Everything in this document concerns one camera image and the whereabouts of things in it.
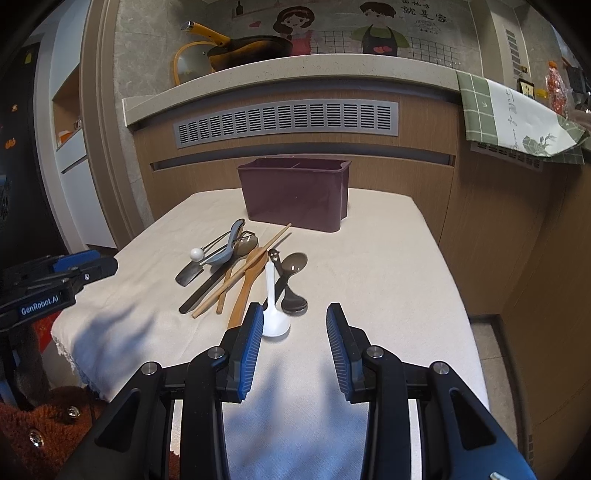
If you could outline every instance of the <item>blue gripper pad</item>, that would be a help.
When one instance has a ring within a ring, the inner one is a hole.
[[[262,307],[258,303],[251,303],[232,348],[228,364],[226,393],[230,401],[240,403],[251,390],[256,359],[261,346],[262,327]]]
[[[54,273],[65,272],[71,267],[79,267],[98,258],[100,258],[100,253],[96,250],[86,250],[73,255],[65,255],[53,264],[53,271]]]
[[[363,360],[340,303],[331,303],[326,310],[326,332],[340,390],[351,401],[356,388],[365,384]]]

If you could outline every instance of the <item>white ball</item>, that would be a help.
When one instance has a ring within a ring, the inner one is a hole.
[[[191,253],[189,253],[189,256],[194,262],[200,262],[205,257],[205,253],[203,253],[203,250],[200,248],[193,248]]]

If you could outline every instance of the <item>countertop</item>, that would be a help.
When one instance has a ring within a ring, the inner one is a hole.
[[[361,53],[302,55],[241,65],[205,75],[153,96],[123,99],[125,125],[220,92],[280,80],[363,78],[459,92],[456,71],[425,61]]]

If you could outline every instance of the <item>cartoon woman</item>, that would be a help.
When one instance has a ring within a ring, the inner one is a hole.
[[[273,30],[283,34],[293,45],[292,56],[309,55],[314,32],[308,27],[314,21],[314,12],[307,7],[289,7],[279,12]]]

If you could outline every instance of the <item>red cloth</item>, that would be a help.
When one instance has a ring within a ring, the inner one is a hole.
[[[33,323],[33,328],[39,339],[39,350],[43,353],[43,350],[51,342],[51,326],[56,321],[57,316],[61,312],[52,313],[51,315]]]

